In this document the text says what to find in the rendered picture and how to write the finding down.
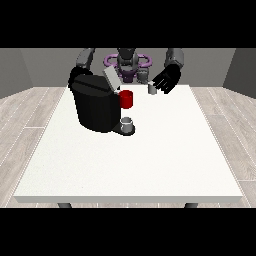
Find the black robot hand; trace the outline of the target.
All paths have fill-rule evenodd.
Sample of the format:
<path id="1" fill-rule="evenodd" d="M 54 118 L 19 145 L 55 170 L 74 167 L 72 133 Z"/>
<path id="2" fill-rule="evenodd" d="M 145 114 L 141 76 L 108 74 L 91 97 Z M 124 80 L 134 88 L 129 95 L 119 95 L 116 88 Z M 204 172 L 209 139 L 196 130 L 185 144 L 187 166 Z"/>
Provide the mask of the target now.
<path id="1" fill-rule="evenodd" d="M 92 75 L 92 72 L 90 70 L 88 70 L 87 68 L 82 68 L 79 66 L 74 67 L 70 72 L 70 76 L 68 79 L 68 88 L 71 88 L 71 86 L 74 83 L 85 85 L 85 82 L 82 80 L 78 80 L 78 77 L 79 76 L 87 76 L 87 75 Z"/>
<path id="2" fill-rule="evenodd" d="M 178 84 L 180 77 L 180 67 L 170 64 L 153 79 L 153 86 L 168 94 Z"/>

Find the black coffee machine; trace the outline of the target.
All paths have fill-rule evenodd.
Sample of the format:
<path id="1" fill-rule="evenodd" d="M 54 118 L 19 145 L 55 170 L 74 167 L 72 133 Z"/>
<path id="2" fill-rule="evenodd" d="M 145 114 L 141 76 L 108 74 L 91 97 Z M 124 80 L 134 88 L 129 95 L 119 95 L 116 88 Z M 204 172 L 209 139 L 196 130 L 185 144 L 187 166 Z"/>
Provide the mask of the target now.
<path id="1" fill-rule="evenodd" d="M 100 133 L 116 132 L 123 136 L 135 133 L 135 126 L 129 133 L 121 130 L 120 92 L 114 92 L 104 76 L 79 76 L 85 85 L 74 83 L 73 93 L 79 122 L 85 128 Z"/>

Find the pale grey machine lid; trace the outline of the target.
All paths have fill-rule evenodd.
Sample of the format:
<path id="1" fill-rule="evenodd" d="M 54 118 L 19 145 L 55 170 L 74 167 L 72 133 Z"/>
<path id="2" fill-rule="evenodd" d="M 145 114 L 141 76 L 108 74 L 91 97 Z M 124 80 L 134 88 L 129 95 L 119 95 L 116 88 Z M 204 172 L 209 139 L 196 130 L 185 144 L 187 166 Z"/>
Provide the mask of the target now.
<path id="1" fill-rule="evenodd" d="M 103 70 L 103 75 L 113 91 L 116 91 L 121 86 L 121 80 L 119 79 L 113 66 L 105 68 Z"/>

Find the red pod holder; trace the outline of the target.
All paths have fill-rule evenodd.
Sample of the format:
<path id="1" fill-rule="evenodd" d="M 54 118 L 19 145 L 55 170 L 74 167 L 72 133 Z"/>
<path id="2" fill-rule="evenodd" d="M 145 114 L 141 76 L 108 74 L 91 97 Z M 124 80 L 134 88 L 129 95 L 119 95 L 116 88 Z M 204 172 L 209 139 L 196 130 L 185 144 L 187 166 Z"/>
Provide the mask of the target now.
<path id="1" fill-rule="evenodd" d="M 120 107 L 123 109 L 129 109 L 133 106 L 133 92 L 130 90 L 122 90 L 119 93 Z"/>

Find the small grey cup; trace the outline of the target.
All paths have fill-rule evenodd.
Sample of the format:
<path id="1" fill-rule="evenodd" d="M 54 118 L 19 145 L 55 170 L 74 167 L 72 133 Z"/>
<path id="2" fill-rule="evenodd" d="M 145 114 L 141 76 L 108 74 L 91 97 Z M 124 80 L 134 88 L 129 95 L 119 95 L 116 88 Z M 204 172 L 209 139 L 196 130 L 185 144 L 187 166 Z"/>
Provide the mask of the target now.
<path id="1" fill-rule="evenodd" d="M 133 121 L 130 117 L 123 117 L 121 120 L 121 130 L 124 133 L 129 133 L 133 129 Z"/>

